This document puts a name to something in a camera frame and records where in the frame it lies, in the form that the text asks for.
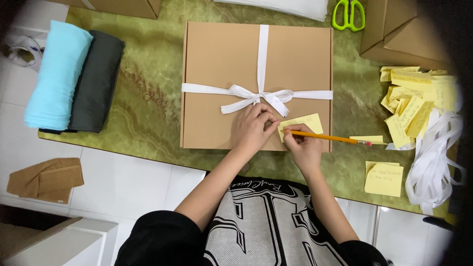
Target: white tile floor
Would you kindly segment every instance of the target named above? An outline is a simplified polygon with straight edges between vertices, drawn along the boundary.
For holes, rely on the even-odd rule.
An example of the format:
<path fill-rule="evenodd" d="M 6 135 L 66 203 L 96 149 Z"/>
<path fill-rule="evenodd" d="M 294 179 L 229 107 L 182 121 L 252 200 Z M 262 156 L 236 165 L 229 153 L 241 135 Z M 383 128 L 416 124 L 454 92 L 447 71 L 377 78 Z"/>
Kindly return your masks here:
<path fill-rule="evenodd" d="M 0 60 L 0 204 L 47 213 L 119 223 L 114 252 L 141 215 L 173 210 L 203 179 L 204 171 L 106 151 L 41 140 L 23 114 L 36 73 Z M 69 204 L 20 199 L 6 192 L 9 174 L 45 160 L 80 157 L 85 184 L 74 188 Z M 376 208 L 337 199 L 362 241 L 371 243 Z M 396 266 L 435 266 L 451 237 L 423 216 L 382 208 L 377 248 Z"/>

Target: table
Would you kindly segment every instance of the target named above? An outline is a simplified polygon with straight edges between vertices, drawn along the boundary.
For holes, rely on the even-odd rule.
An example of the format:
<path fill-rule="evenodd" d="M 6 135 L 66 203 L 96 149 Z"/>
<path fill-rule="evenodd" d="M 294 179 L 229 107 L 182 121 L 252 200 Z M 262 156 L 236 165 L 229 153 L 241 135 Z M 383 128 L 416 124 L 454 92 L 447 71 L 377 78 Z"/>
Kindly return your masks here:
<path fill-rule="evenodd" d="M 179 147 L 181 72 L 184 24 L 190 21 L 330 27 L 337 0 L 330 0 L 325 22 L 250 6 L 212 0 L 164 0 L 156 20 L 69 9 L 66 22 L 100 30 L 126 43 L 110 114 L 101 133 L 38 132 L 43 139 L 117 152 L 149 160 L 212 170 L 224 150 Z M 388 82 L 379 82 L 381 63 L 360 58 L 362 32 L 337 31 L 333 36 L 333 134 L 383 135 L 391 141 L 384 120 L 390 113 L 380 105 Z M 404 182 L 413 151 L 385 151 L 384 145 L 362 147 L 334 142 L 322 156 L 322 172 L 336 197 L 421 213 L 409 203 Z M 401 197 L 364 192 L 365 161 L 399 162 L 404 166 Z M 243 176 L 261 176 L 305 183 L 289 152 L 260 151 Z M 434 209 L 445 217 L 448 202 Z"/>

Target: graphic print shirt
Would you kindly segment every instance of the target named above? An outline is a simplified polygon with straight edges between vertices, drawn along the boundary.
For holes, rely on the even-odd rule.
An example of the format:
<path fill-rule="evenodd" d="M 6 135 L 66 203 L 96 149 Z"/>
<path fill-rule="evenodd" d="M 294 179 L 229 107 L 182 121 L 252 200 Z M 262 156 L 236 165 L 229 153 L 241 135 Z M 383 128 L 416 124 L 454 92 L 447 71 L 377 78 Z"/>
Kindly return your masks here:
<path fill-rule="evenodd" d="M 201 233 L 169 211 L 139 218 L 115 265 L 386 266 L 373 246 L 338 244 L 317 219 L 308 187 L 261 177 L 236 177 Z"/>

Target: pencil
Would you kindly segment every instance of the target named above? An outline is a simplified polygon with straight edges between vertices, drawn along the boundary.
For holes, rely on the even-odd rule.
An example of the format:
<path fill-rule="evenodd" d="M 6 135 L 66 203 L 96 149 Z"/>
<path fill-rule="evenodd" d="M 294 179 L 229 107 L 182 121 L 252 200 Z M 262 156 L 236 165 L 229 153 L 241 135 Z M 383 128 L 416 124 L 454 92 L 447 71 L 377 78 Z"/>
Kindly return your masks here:
<path fill-rule="evenodd" d="M 364 146 L 373 145 L 373 143 L 366 142 L 366 141 L 359 141 L 359 140 L 342 138 L 342 137 L 326 136 L 326 135 L 320 135 L 320 134 L 308 133 L 308 132 L 301 132 L 301 131 L 295 131 L 295 130 L 291 130 L 291 133 L 293 135 L 299 135 L 299 136 L 305 136 L 305 137 L 314 137 L 314 138 L 330 140 L 330 141 L 337 141 L 337 142 L 347 142 L 347 143 L 351 143 L 351 144 L 358 144 L 358 145 L 364 145 Z"/>

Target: green scissors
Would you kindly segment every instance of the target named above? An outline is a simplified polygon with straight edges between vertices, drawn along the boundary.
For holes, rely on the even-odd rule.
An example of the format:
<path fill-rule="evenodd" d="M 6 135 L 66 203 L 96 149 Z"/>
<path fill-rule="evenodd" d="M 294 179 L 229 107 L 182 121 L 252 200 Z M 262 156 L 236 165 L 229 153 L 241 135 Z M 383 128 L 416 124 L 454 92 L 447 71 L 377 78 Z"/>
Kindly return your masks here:
<path fill-rule="evenodd" d="M 342 4 L 343 5 L 343 26 L 340 26 L 335 22 L 335 14 L 337 13 L 337 7 Z M 359 9 L 361 15 L 361 27 L 357 28 L 353 24 L 353 17 L 355 15 L 354 9 L 357 7 Z M 338 4 L 335 6 L 333 10 L 333 17 L 332 17 L 332 26 L 338 30 L 344 30 L 345 28 L 351 29 L 352 32 L 357 32 L 365 28 L 365 11 L 362 5 L 358 2 L 358 0 L 340 0 Z"/>

